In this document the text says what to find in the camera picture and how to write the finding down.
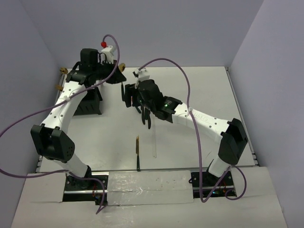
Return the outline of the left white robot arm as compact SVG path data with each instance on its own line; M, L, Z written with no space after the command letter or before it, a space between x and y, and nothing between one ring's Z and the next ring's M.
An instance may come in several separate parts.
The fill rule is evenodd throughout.
M118 84L126 78L118 68L114 52L118 47L106 45L101 51L84 48L78 61L66 76L62 92L40 125L31 128L34 145L39 155L60 165L77 176L76 184L88 189L93 184L89 166L75 154L75 144L68 136L74 113L87 92L104 82Z

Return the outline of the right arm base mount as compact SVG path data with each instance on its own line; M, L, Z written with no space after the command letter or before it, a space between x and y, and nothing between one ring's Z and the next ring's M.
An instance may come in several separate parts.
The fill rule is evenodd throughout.
M198 199L200 197L199 192L199 171L191 171L191 178L189 179L189 184L192 185L193 197ZM213 187L218 181L218 178L212 178L207 175L206 171L202 172L203 181L202 181L202 196L206 198L210 192L212 192L211 197L225 197L227 194L228 197L236 197L235 187L231 171L225 175L220 184L213 190Z

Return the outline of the clear glass straw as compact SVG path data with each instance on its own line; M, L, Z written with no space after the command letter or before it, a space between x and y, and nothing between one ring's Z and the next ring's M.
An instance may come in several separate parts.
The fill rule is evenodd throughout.
M153 158L157 157L157 145L156 145L156 125L155 125L155 117L152 117L152 131L153 131Z

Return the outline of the black utensil caddy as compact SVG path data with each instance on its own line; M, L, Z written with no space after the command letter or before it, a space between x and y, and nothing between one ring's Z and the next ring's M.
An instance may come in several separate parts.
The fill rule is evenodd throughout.
M78 105L74 116L91 114L101 115L100 103L102 100L101 93L97 87L88 90L87 94Z

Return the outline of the gold spoon green handle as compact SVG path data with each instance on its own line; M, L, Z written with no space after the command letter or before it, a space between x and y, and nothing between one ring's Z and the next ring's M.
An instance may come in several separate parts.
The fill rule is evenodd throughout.
M60 68L60 73L62 73L62 74L67 74L67 73L68 73L68 70L67 70L65 67L61 67L61 68Z

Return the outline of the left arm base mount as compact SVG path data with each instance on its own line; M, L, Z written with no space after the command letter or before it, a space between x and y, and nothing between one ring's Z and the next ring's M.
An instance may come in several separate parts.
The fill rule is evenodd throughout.
M107 185L108 172L93 172L92 178L100 180L104 185L103 188L100 182L96 180L79 180L70 175L66 176L64 186L63 202L94 202L95 205L100 205L102 196L104 201L102 205L107 204Z

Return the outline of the gold fork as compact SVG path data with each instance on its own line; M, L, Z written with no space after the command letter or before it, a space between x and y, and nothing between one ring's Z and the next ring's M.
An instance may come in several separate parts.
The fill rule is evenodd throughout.
M55 88L56 88L58 91L63 91L63 86L61 86L61 85L55 85Z

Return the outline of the black knife lower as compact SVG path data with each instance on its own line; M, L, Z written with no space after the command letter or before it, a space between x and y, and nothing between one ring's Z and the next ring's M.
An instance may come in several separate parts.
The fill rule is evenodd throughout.
M151 128L152 122L151 122L151 117L150 117L150 111L147 111L147 121L148 121L148 129Z

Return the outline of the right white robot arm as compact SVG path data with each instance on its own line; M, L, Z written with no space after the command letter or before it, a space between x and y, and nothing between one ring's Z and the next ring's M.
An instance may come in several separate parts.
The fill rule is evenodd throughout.
M219 143L218 154L209 165L206 175L210 185L218 185L226 169L238 164L248 143L239 119L218 119L192 109L174 97L164 96L152 79L139 84L121 85L121 93L126 107L140 107L142 123L148 127L151 127L150 114L153 114L160 120L197 129L199 133Z

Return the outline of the black serrated knife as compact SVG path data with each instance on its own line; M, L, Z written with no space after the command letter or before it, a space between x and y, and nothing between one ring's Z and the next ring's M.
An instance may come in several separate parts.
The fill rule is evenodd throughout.
M142 118L142 123L145 125L145 108L144 108L144 106L141 106L141 118Z

